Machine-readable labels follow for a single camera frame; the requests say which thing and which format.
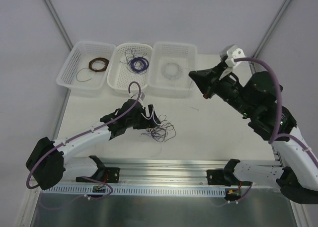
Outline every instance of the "wire bundle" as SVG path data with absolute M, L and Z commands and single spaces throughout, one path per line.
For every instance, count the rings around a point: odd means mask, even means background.
M 136 56 L 137 50 L 135 48 L 127 49 L 125 51 L 127 69 L 132 73 L 144 74 L 149 67 L 149 61 L 144 57 L 145 52 L 141 57 Z
M 94 69 L 94 68 L 92 67 L 94 63 L 103 64 L 104 67 L 103 67 L 102 69 L 99 69 L 99 70 L 98 70 L 98 69 Z M 90 72 L 104 72 L 104 71 L 106 71 L 106 69 L 107 69 L 107 67 L 108 67 L 108 64 L 109 64 L 109 60 L 107 60 L 106 58 L 103 58 L 103 57 L 95 58 L 95 59 L 91 60 L 91 61 L 88 63 L 88 67 L 85 67 L 85 68 L 80 69 L 80 70 L 76 73 L 75 78 L 76 78 L 76 80 L 77 80 L 78 82 L 86 82 L 86 81 L 89 81 L 89 80 L 91 80 L 92 78 L 89 78 L 89 79 L 86 79 L 86 80 L 80 80 L 80 79 L 78 78 L 78 74 L 79 74 L 82 70 L 85 70 L 85 69 L 89 69 Z
M 182 68 L 177 63 L 169 62 L 162 67 L 162 75 L 169 80 L 179 79 L 182 75 Z
M 174 138 L 177 135 L 177 132 L 174 128 L 174 125 L 172 125 L 167 120 L 167 116 L 164 114 L 161 114 L 159 116 L 159 120 L 161 122 L 160 125 L 158 125 L 154 128 L 146 129 L 147 133 L 142 133 L 142 135 L 147 135 L 148 137 L 153 138 L 154 140 L 156 140 L 159 143 L 166 142 L 166 141 Z M 173 133 L 172 137 L 170 137 L 170 138 L 168 138 L 169 131 L 172 131 L 172 133 Z

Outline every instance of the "white wall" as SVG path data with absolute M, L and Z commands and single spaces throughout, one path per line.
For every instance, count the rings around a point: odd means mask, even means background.
M 252 55 L 283 0 L 52 0 L 73 43 L 187 42 L 201 54 L 236 43 Z
M 55 78 L 69 51 L 42 0 L 0 0 L 0 226 L 13 226 L 25 163 L 51 136 L 66 90 Z
M 283 104 L 318 155 L 318 3 L 294 0 L 260 58 L 273 67 L 284 87 Z M 318 206 L 307 206 L 317 226 Z

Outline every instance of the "red wire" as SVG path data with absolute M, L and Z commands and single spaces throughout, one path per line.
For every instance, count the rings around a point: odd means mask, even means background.
M 236 190 L 234 190 L 234 191 L 238 191 L 238 190 L 240 190 L 240 188 L 242 187 L 242 184 L 243 184 L 243 183 L 240 181 L 240 182 L 239 182 L 238 189 L 236 189 Z
M 108 179 L 108 174 L 106 173 L 105 178 L 104 178 L 104 183 L 106 183 L 107 179 Z

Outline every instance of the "white table surface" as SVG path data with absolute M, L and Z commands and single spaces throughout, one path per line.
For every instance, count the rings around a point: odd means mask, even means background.
M 218 55 L 199 55 L 197 70 L 215 66 Z M 235 69 L 240 82 L 251 76 L 248 64 Z M 158 143 L 143 130 L 128 129 L 125 134 L 98 144 L 78 156 L 100 158 L 180 159 L 180 160 L 274 160 L 271 146 L 247 126 L 248 120 L 216 95 L 206 100 L 197 87 L 187 99 L 152 96 L 145 90 L 144 104 L 153 104 L 156 113 L 166 114 L 175 126 L 175 138 Z M 88 128 L 101 117 L 120 108 L 128 95 L 115 93 L 105 82 L 95 97 L 71 91 L 59 131 L 59 138 Z

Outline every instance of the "tangled wire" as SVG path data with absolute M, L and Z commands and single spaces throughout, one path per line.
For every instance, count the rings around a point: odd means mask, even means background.
M 144 74 L 149 67 L 149 61 L 144 57 L 147 53 L 145 52 L 141 57 L 138 57 L 136 52 L 135 48 L 127 49 L 125 51 L 126 62 L 121 61 L 121 63 L 126 64 L 131 73 Z
M 167 116 L 164 114 L 161 114 L 159 116 L 159 120 L 161 122 L 160 125 L 154 128 L 148 128 L 146 129 L 147 133 L 142 133 L 142 135 L 147 135 L 154 140 L 156 140 L 159 143 L 166 142 L 172 138 L 174 138 L 177 135 L 177 132 L 174 128 L 174 125 L 172 125 L 168 120 Z

